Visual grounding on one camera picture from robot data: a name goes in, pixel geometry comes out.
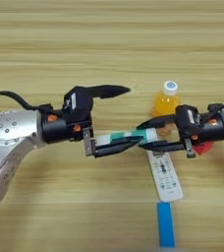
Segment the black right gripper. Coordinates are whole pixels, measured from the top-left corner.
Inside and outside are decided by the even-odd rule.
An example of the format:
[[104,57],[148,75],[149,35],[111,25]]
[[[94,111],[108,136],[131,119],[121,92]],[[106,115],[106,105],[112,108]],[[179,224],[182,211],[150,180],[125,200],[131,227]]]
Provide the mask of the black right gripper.
[[[204,113],[200,113],[196,107],[190,105],[185,105],[182,108],[182,140],[189,158],[209,152],[215,142],[224,140],[222,108],[222,103],[210,104]],[[175,119],[175,114],[154,117],[142,122],[137,129],[163,128],[166,124],[173,123]],[[159,153],[177,152],[185,149],[183,143],[155,141],[141,144],[140,147]]]

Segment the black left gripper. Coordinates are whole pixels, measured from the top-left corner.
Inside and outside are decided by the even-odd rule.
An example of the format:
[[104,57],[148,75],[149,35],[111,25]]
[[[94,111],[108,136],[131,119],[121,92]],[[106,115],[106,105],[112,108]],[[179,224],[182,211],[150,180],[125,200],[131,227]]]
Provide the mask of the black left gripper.
[[[100,85],[87,89],[93,97],[111,98],[126,94],[129,88],[117,85]],[[47,144],[62,141],[84,142],[84,151],[87,156],[95,158],[107,157],[122,153],[137,145],[142,136],[128,136],[111,139],[109,136],[101,136],[96,139],[93,150],[93,128],[89,113],[63,112],[60,116],[43,115],[41,119],[42,138]]]

